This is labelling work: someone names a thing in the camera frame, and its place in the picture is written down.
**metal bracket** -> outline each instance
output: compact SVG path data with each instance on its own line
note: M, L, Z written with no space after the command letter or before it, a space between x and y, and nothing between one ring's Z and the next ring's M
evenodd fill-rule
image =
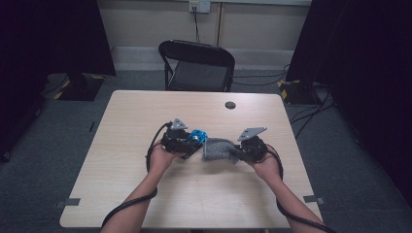
M187 129L188 126L185 125L181 120L178 118L175 118L175 120L172 122L172 125L170 126L171 130L179 130L179 129Z
M303 200L305 203L317 202L319 205L323 205L325 203L325 199L323 197L318 198L315 195L303 196Z
M65 201L58 201L54 207L57 209L63 209L66 206L79 206L80 198L68 198Z
M257 128L246 128L243 133L237 139L237 141L245 141L255 137L257 134L265 131L267 127L257 127Z

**chair backrest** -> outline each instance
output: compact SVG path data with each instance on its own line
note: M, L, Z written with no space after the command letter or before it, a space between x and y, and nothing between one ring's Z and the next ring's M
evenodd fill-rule
M170 40L162 42L158 47L158 51L166 64L168 64L166 58L169 58L185 62L232 67L232 69L235 65L230 52L212 45Z

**person's right hand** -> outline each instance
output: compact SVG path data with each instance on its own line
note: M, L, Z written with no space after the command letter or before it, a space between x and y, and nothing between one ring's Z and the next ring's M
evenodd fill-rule
M172 153L166 151L161 145L160 140L155 142L151 156L151 168L149 172L158 172L163 174L172 165L175 158L182 156L182 153Z
M278 152L274 150L272 147L268 146L267 148L271 152L278 154ZM282 180L279 170L279 163L274 157L274 155L269 152L264 155L263 159L260 162L248 162L248 164L255 169L257 175L265 182L269 179Z

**gray cloth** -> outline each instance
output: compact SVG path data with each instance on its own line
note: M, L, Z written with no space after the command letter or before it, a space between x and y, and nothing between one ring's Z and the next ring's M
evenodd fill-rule
M227 139L208 138L203 145L203 158L204 162L228 159L231 162L236 163L239 161L239 155L242 153L238 150L234 144Z

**gray carpet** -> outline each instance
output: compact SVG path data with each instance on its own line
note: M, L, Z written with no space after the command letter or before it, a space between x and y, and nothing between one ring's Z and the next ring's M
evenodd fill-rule
M235 76L279 73L236 71ZM62 79L64 75L50 76L46 90ZM238 84L273 81L273 77L236 78L232 92L279 93L276 84ZM63 210L55 205L69 197L110 96L117 89L163 90L163 72L118 71L117 77L106 79L94 102L56 101L52 98L57 90L45 95L40 116L11 150L11 161L0 164L0 232L98 232L62 228ZM320 95L325 97L326 91L321 89ZM315 111L300 113L307 106L287 105L286 109L290 118ZM292 125L294 133L304 121ZM411 210L379 164L356 143L351 124L335 107L314 116L297 143L315 194L326 201L320 209L327 225L337 232L411 232Z

